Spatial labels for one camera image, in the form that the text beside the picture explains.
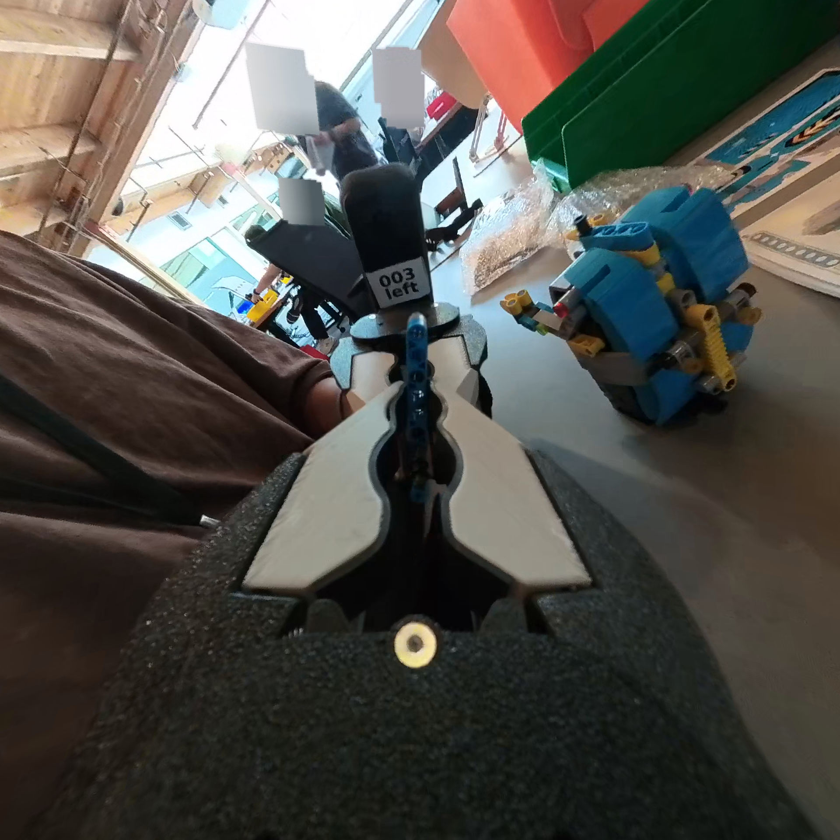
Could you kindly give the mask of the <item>person's brown clothing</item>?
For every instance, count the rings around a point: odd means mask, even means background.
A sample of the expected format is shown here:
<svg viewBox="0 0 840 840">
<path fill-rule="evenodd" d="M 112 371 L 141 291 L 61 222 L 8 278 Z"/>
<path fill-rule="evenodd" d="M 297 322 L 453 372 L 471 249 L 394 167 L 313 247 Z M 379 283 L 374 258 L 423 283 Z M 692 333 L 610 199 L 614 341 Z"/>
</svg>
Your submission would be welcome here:
<svg viewBox="0 0 840 840">
<path fill-rule="evenodd" d="M 2 232 L 2 382 L 221 520 L 315 439 L 333 378 L 294 346 Z M 1 824 L 18 838 L 91 725 L 138 615 L 204 539 L 2 407 Z"/>
</svg>

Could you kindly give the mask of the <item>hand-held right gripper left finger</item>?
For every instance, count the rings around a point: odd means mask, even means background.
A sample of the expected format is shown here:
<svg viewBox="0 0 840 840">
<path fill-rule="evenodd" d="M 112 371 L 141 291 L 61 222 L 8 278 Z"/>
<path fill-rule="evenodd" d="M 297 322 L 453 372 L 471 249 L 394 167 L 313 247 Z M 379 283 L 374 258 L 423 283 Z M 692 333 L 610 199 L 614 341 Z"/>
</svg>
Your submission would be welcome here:
<svg viewBox="0 0 840 840">
<path fill-rule="evenodd" d="M 243 580 L 245 592 L 314 596 L 385 543 L 392 504 L 376 468 L 395 432 L 383 393 L 313 444 Z"/>
</svg>

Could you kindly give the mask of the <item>green storage bin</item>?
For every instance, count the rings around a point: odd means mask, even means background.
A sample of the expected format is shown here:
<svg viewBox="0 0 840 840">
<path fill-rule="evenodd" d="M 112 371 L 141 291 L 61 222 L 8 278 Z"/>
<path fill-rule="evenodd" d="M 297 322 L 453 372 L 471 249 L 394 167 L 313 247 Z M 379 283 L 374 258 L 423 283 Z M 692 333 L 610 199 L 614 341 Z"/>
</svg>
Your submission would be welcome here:
<svg viewBox="0 0 840 840">
<path fill-rule="evenodd" d="M 521 121 L 562 188 L 659 165 L 838 35 L 836 1 L 654 1 Z"/>
</svg>

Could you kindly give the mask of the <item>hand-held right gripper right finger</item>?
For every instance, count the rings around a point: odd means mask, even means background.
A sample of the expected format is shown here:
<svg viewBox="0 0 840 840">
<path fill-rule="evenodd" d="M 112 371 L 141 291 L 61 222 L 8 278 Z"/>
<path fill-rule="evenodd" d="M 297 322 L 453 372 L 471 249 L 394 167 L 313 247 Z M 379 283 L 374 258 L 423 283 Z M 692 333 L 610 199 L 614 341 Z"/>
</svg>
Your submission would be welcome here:
<svg viewBox="0 0 840 840">
<path fill-rule="evenodd" d="M 438 429 L 455 452 L 444 531 L 510 589 L 580 589 L 591 575 L 525 447 L 467 400 L 468 383 L 435 388 Z"/>
</svg>

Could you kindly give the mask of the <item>blue grey toy robot model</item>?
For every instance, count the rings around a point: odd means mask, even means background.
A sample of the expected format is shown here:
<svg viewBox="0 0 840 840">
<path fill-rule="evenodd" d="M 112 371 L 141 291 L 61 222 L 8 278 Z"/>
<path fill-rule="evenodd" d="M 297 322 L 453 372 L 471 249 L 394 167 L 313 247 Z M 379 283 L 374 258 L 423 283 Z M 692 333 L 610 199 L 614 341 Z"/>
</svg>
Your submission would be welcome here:
<svg viewBox="0 0 840 840">
<path fill-rule="evenodd" d="M 563 341 L 610 404 L 642 424 L 724 404 L 763 312 L 718 194 L 659 188 L 617 216 L 579 212 L 563 234 L 573 259 L 550 302 L 517 290 L 502 310 Z"/>
</svg>

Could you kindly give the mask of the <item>bubble wrap bag with parts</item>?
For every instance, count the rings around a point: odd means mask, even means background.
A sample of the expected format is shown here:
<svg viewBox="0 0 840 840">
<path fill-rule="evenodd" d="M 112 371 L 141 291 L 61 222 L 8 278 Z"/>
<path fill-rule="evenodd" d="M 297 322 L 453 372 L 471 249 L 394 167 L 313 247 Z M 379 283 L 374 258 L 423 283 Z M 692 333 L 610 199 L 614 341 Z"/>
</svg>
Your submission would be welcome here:
<svg viewBox="0 0 840 840">
<path fill-rule="evenodd" d="M 536 173 L 484 205 L 459 251 L 465 294 L 474 297 L 543 249 L 565 250 L 559 203 L 550 178 Z"/>
</svg>

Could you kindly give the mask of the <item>orange bin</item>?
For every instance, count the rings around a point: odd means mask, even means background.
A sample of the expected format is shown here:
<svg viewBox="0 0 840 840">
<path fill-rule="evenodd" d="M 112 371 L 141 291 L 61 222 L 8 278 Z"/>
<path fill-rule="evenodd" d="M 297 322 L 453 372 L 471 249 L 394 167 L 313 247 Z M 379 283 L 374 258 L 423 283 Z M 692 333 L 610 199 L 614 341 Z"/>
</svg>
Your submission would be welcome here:
<svg viewBox="0 0 840 840">
<path fill-rule="evenodd" d="M 447 27 L 516 131 L 647 1 L 457 1 Z"/>
</svg>

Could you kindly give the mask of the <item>black phone stand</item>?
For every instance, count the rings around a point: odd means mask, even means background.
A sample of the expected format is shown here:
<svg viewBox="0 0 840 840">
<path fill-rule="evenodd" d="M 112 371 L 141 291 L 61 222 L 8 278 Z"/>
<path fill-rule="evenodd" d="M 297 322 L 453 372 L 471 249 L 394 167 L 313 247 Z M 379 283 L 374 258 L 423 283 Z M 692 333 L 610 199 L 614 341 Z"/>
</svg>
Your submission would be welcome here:
<svg viewBox="0 0 840 840">
<path fill-rule="evenodd" d="M 464 234 L 468 234 L 471 225 L 484 208 L 479 198 L 473 203 L 468 203 L 457 159 L 453 159 L 453 174 L 455 187 L 434 207 L 439 224 L 425 231 L 428 253 L 439 250 L 442 245 L 453 245 Z"/>
</svg>

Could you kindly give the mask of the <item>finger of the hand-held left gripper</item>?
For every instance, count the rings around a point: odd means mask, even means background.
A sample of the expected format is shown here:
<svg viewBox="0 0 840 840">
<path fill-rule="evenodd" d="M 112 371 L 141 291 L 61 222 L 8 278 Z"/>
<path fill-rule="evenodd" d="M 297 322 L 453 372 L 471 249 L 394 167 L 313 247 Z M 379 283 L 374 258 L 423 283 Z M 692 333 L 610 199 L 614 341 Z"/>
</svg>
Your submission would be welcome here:
<svg viewBox="0 0 840 840">
<path fill-rule="evenodd" d="M 403 373 L 392 353 L 359 353 L 351 365 L 351 410 L 389 411 L 402 393 Z"/>
<path fill-rule="evenodd" d="M 429 362 L 434 369 L 433 391 L 442 402 L 453 395 L 468 403 L 479 401 L 480 376 L 469 361 L 463 337 L 447 337 L 430 343 Z"/>
</svg>

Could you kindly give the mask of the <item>black office chair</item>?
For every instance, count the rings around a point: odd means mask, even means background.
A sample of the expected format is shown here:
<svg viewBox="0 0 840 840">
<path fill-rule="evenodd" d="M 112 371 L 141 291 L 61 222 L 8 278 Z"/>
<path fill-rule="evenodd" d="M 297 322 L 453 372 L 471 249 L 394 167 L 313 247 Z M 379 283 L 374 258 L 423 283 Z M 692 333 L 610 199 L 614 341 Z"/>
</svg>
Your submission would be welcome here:
<svg viewBox="0 0 840 840">
<path fill-rule="evenodd" d="M 329 224 L 294 225 L 276 221 L 270 228 L 253 225 L 246 244 L 322 306 L 324 303 L 355 322 L 374 311 L 355 243 Z"/>
</svg>

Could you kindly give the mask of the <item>sticker sheet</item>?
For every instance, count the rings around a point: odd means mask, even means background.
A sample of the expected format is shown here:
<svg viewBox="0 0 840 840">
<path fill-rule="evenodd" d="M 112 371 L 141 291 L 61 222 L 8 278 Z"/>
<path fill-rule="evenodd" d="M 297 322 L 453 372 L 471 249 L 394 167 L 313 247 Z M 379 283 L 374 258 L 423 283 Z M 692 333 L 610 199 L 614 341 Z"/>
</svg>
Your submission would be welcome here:
<svg viewBox="0 0 840 840">
<path fill-rule="evenodd" d="M 838 172 L 839 69 L 829 67 L 696 158 L 729 173 L 717 194 L 745 227 Z"/>
</svg>

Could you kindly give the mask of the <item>open instruction sheet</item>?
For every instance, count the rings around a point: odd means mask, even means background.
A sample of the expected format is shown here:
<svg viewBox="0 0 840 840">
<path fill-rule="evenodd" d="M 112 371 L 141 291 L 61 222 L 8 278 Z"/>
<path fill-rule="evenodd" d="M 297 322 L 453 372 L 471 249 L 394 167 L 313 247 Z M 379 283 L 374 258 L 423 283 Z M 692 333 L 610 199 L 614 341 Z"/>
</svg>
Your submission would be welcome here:
<svg viewBox="0 0 840 840">
<path fill-rule="evenodd" d="M 746 227 L 741 237 L 754 266 L 839 298 L 838 195 L 804 193 Z"/>
</svg>

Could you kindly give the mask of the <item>teal long holed beam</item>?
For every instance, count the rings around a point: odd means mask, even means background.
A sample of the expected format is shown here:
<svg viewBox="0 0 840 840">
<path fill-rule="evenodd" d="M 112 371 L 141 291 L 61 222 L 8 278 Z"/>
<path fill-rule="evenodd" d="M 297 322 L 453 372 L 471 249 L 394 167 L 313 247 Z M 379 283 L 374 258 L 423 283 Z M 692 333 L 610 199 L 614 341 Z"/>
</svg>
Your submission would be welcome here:
<svg viewBox="0 0 840 840">
<path fill-rule="evenodd" d="M 421 312 L 406 325 L 405 448 L 412 503 L 423 505 L 429 475 L 429 369 L 427 320 Z"/>
</svg>

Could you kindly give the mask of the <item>wooden stand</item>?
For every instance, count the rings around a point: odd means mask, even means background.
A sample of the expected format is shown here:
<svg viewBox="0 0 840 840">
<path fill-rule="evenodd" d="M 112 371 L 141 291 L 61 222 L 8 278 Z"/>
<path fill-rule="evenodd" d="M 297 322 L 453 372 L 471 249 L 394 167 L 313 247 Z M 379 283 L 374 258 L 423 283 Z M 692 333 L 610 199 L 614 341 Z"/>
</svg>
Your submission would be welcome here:
<svg viewBox="0 0 840 840">
<path fill-rule="evenodd" d="M 479 105 L 468 160 L 474 175 L 483 172 L 508 147 L 510 123 L 496 100 L 486 93 Z"/>
</svg>

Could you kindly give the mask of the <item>white table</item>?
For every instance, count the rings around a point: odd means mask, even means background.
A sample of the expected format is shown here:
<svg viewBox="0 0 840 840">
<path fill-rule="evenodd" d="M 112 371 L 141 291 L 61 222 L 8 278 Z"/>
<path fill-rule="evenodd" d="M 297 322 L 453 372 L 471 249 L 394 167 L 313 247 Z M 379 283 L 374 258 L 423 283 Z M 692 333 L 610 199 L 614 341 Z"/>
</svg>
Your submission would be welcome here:
<svg viewBox="0 0 840 840">
<path fill-rule="evenodd" d="M 435 208 L 456 190 L 456 162 L 467 204 L 479 199 L 488 205 L 532 175 L 522 136 L 516 137 L 503 152 L 480 164 L 473 164 L 469 159 L 469 142 L 465 140 L 425 179 L 422 188 L 424 204 Z"/>
</svg>

